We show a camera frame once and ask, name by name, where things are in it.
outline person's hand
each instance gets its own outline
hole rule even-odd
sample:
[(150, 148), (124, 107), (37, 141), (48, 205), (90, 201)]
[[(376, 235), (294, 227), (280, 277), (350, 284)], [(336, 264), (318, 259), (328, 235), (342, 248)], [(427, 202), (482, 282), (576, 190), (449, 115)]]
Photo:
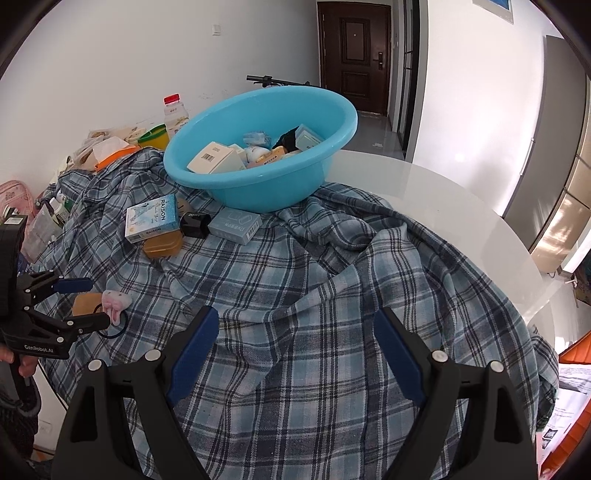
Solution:
[[(14, 362), (14, 353), (5, 345), (0, 345), (0, 362), (7, 362), (9, 364)], [(32, 377), (35, 370), (37, 370), (38, 363), (39, 359), (36, 356), (23, 355), (18, 372), (24, 378)]]

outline gray tiled floor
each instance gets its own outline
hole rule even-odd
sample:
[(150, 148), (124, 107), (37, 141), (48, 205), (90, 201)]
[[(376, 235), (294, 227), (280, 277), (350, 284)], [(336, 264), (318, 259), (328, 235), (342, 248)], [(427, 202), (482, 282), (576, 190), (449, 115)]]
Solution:
[(388, 119), (384, 116), (359, 113), (359, 125), (353, 139), (345, 145), (345, 150), (375, 153), (385, 157), (404, 160), (397, 135), (392, 132)]

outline brown wooden door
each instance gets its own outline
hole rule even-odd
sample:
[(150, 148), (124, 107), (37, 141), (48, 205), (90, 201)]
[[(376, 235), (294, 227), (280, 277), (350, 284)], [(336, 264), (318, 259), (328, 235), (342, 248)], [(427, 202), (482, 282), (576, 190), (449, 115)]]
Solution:
[(357, 110), (386, 115), (390, 85), (388, 5), (319, 2), (322, 86)]

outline blue plaid cloth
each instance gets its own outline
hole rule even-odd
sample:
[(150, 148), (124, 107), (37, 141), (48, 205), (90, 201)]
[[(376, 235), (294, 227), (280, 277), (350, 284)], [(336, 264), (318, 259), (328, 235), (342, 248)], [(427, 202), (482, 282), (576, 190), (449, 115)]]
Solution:
[[(193, 393), (175, 409), (209, 475), (380, 478), (417, 414), (374, 339), (374, 312), (389, 306), (429, 348), (456, 362), (500, 359), (533, 434), (548, 383), (540, 372), (554, 368), (538, 361), (556, 360), (536, 357), (513, 305), (456, 248), (375, 195), (325, 184), (263, 215), (245, 247), (186, 238), (175, 257), (149, 260), (124, 238), (128, 207), (174, 193), (198, 212), (213, 216), (221, 208), (206, 192), (175, 184), (162, 160), (147, 148), (96, 177), (70, 171), (59, 180), (76, 205), (35, 268), (88, 276), (97, 291), (134, 299), (122, 337), (85, 336), (69, 361), (44, 361), (63, 398), (71, 399), (91, 359), (135, 361), (211, 305), (220, 314), (219, 337)], [(54, 296), (40, 310), (65, 317), (73, 300)], [(551, 351), (543, 340), (537, 345)], [(144, 472), (156, 476), (134, 402), (126, 408)], [(456, 411), (434, 478), (449, 470), (465, 409), (462, 403)]]

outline door handle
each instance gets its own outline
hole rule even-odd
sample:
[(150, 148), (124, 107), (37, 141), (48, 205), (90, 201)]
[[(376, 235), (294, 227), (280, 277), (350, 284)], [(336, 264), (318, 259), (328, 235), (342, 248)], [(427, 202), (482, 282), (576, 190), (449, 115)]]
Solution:
[(374, 59), (374, 61), (378, 62), (378, 70), (383, 70), (384, 69), (384, 52), (383, 51), (378, 52), (378, 58)]

